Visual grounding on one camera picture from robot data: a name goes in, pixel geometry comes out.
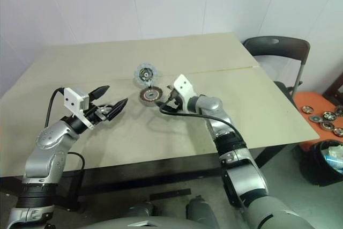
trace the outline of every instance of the chair backrest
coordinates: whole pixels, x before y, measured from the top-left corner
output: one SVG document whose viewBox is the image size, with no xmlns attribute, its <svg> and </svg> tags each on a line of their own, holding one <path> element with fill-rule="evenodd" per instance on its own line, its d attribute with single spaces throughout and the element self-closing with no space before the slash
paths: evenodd
<svg viewBox="0 0 343 229">
<path fill-rule="evenodd" d="M 300 60 L 303 65 L 310 51 L 310 43 L 306 40 L 281 36 L 249 38 L 244 41 L 243 45 L 252 56 L 284 56 Z"/>
</svg>

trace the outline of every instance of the orange chair seat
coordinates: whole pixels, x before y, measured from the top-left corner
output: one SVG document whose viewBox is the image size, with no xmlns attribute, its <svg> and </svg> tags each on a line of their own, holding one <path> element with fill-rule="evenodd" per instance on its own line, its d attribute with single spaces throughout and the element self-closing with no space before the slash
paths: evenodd
<svg viewBox="0 0 343 229">
<path fill-rule="evenodd" d="M 312 115 L 319 115 L 321 116 L 325 111 L 334 112 L 335 105 L 326 100 L 322 95 L 316 92 L 298 92 L 295 94 L 294 102 L 302 114 L 302 116 L 306 119 L 306 121 L 312 126 L 312 128 L 319 134 L 319 139 L 314 139 L 312 141 L 302 142 L 300 143 L 300 147 L 304 151 L 309 151 L 310 147 L 317 142 L 324 141 L 327 139 L 334 139 L 337 141 L 343 142 L 343 138 L 336 136 L 331 131 L 324 131 L 318 123 L 313 123 L 309 120 L 309 117 Z M 301 107 L 303 106 L 310 106 L 314 109 L 313 114 L 305 114 L 301 111 Z M 332 122 L 335 127 L 343 128 L 343 117 L 337 117 L 335 121 Z"/>
</svg>

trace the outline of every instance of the black trash bin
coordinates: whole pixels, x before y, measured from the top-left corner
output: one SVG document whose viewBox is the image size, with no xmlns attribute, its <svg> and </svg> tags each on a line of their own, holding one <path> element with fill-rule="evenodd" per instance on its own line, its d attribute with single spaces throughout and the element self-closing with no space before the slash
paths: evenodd
<svg viewBox="0 0 343 229">
<path fill-rule="evenodd" d="M 332 168 L 325 160 L 322 150 L 330 146 L 343 145 L 343 142 L 329 139 L 312 145 L 300 161 L 302 175 L 312 184 L 327 186 L 343 181 L 343 174 Z"/>
</svg>

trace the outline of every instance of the beige tabletop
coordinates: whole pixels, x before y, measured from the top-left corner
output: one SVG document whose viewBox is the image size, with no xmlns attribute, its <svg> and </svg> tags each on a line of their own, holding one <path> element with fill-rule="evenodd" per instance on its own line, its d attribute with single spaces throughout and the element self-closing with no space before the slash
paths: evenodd
<svg viewBox="0 0 343 229">
<path fill-rule="evenodd" d="M 183 73 L 198 94 L 219 97 L 249 148 L 318 138 L 232 34 L 62 46 L 47 49 L 0 101 L 1 176 L 23 174 L 51 93 L 60 86 L 91 91 L 110 85 L 97 104 L 129 97 L 122 114 L 73 146 L 86 168 L 215 152 L 204 120 L 165 116 L 139 102 L 133 71 L 145 62 L 159 71 L 157 85 L 165 93 Z M 57 96 L 51 123 L 63 115 L 69 113 Z M 68 158 L 66 170 L 78 165 Z"/>
</svg>

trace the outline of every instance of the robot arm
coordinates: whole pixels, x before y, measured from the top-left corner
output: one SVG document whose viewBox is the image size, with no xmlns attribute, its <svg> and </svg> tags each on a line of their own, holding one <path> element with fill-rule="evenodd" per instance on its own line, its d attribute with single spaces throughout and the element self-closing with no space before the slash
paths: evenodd
<svg viewBox="0 0 343 229">
<path fill-rule="evenodd" d="M 186 114 L 206 118 L 208 130 L 218 151 L 222 179 L 230 204 L 243 209 L 253 229 L 313 228 L 277 198 L 269 196 L 266 180 L 252 158 L 246 143 L 233 126 L 218 98 L 198 96 L 184 75 L 173 83 L 168 101 L 176 99 Z M 165 104 L 160 106 L 163 112 Z"/>
<path fill-rule="evenodd" d="M 79 135 L 105 120 L 112 120 L 128 99 L 114 106 L 96 106 L 93 100 L 101 97 L 109 86 L 99 87 L 90 94 L 65 88 L 64 105 L 73 114 L 43 129 L 36 138 L 36 147 L 26 161 L 23 191 L 11 210 L 10 228 L 53 229 L 47 224 L 53 216 L 56 187 L 62 177 L 66 155 Z"/>
</svg>

